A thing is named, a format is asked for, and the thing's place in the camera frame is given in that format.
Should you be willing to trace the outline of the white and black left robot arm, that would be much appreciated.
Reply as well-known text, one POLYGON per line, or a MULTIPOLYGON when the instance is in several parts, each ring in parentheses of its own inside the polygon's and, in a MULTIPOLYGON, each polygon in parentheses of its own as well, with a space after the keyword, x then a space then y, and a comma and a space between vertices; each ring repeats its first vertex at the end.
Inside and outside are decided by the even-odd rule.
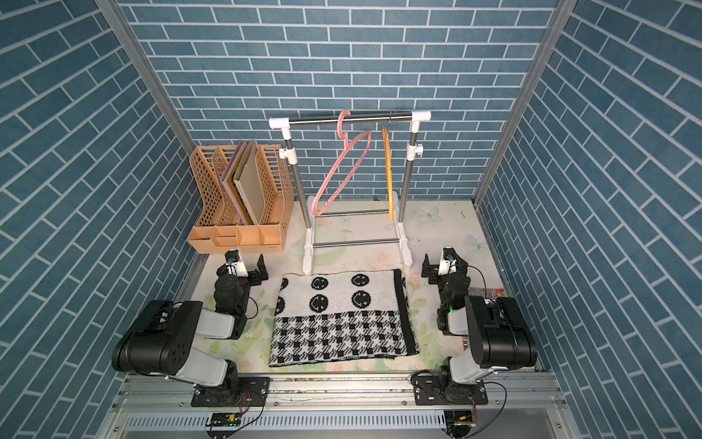
POLYGON ((213 294, 216 309, 201 301, 153 300, 141 311, 112 354, 116 371, 163 375, 203 390, 236 391, 236 365, 193 347, 195 338, 237 339, 249 320, 250 289, 269 279, 260 256, 252 270, 238 249, 225 253, 213 294))

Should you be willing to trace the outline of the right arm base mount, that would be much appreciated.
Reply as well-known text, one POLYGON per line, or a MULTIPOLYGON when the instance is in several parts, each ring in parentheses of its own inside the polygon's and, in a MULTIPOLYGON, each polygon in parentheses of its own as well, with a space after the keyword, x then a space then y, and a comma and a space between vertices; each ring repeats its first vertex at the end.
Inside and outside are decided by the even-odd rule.
POLYGON ((409 382, 418 406, 488 404, 484 384, 458 384, 452 380, 447 366, 436 371, 416 371, 409 382))

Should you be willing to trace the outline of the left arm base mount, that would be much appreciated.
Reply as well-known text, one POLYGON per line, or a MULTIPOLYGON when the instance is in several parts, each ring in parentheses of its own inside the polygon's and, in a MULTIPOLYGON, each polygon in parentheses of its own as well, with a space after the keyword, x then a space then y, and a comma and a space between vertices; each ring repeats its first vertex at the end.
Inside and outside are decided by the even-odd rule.
POLYGON ((197 385, 191 400, 192 407, 263 407, 266 404, 271 379, 267 376, 239 376, 226 379, 221 386, 197 385))

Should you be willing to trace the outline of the black white smiley scarf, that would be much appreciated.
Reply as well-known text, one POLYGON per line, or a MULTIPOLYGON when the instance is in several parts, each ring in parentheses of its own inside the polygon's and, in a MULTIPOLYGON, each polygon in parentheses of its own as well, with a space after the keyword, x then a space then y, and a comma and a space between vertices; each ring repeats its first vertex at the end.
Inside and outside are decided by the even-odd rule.
POLYGON ((417 353, 402 270, 283 278, 270 367, 417 353))

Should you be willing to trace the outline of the yellow wooden hanger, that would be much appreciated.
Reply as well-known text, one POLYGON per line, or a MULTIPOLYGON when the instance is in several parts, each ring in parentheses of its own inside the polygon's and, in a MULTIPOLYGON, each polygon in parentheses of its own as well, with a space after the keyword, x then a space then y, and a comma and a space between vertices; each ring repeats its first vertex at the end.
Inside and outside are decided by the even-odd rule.
POLYGON ((394 191, 392 182, 392 169, 391 169, 391 147, 389 139, 389 126, 384 126, 381 131, 382 141, 383 141, 383 151, 385 157, 385 168, 386 168, 386 179, 387 179, 387 190, 388 190, 388 201, 389 201, 389 219, 394 220, 394 191))

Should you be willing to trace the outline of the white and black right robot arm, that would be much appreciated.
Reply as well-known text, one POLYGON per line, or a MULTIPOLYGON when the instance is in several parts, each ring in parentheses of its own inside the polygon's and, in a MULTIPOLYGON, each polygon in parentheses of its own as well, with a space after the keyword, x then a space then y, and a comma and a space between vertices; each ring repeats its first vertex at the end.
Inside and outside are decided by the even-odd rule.
POLYGON ((468 349, 441 367, 439 388, 468 391, 497 371, 533 367, 535 342, 517 301, 512 297, 470 293, 469 264, 453 248, 442 250, 437 264, 428 257, 422 277, 438 287, 437 327, 445 336, 468 340, 468 349))

